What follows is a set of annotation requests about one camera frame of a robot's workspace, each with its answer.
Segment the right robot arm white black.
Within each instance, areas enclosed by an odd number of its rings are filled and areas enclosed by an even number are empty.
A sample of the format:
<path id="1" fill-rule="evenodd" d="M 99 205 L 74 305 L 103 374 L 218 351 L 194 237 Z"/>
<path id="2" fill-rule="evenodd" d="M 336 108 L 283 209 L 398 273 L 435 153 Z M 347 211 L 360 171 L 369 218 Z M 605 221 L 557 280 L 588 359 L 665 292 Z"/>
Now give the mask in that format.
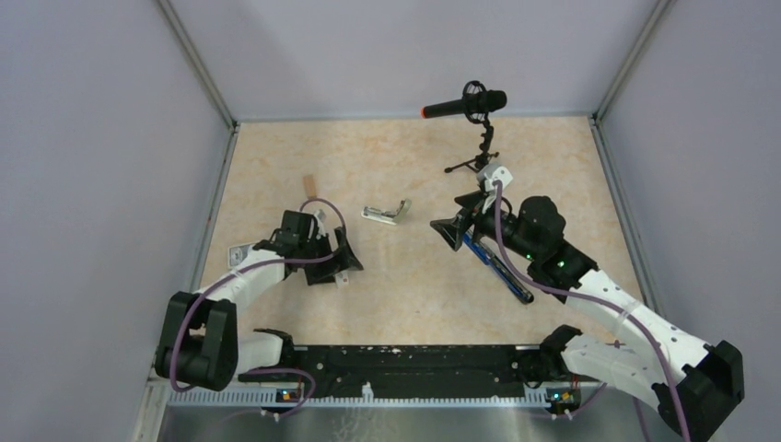
<path id="1" fill-rule="evenodd" d="M 558 343 L 540 354 L 542 372 L 571 372 L 613 385 L 654 408 L 687 441 L 709 441 L 745 397 L 741 351 L 712 344 L 662 318 L 618 286 L 588 255 L 565 239 L 566 221 L 553 200 L 531 196 L 516 214 L 485 192 L 455 200 L 460 211 L 430 226 L 458 250 L 467 233 L 492 239 L 502 252 L 528 260 L 524 280 L 600 323 L 620 345 L 598 346 L 561 326 Z"/>

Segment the blue stapler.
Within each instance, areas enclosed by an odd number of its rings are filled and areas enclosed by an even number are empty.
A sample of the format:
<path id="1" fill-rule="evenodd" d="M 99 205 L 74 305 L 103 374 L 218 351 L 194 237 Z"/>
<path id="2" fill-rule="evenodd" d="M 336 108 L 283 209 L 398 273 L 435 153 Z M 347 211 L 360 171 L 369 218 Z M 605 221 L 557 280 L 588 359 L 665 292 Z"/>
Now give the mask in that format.
<path id="1" fill-rule="evenodd" d="M 463 244 L 485 266 L 491 269 L 494 275 L 505 285 L 513 296 L 522 304 L 530 304 L 534 301 L 533 293 L 507 268 L 505 263 L 480 239 L 475 239 L 471 230 L 463 235 Z"/>

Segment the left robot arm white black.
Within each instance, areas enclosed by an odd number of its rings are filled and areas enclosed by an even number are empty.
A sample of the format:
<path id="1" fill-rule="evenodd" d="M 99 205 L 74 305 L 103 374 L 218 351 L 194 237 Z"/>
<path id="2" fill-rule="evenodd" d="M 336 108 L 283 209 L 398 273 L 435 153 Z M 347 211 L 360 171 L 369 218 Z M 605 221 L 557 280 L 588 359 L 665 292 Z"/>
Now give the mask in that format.
<path id="1" fill-rule="evenodd" d="M 238 372 L 255 367 L 273 380 L 289 378 L 296 358 L 282 338 L 241 341 L 239 314 L 298 270 L 308 285 L 318 285 L 336 283 L 340 273 L 362 268 L 345 224 L 328 233 L 319 216 L 285 211 L 280 227 L 251 245 L 239 265 L 194 293 L 180 291 L 169 299 L 155 373 L 178 392 L 220 391 Z"/>

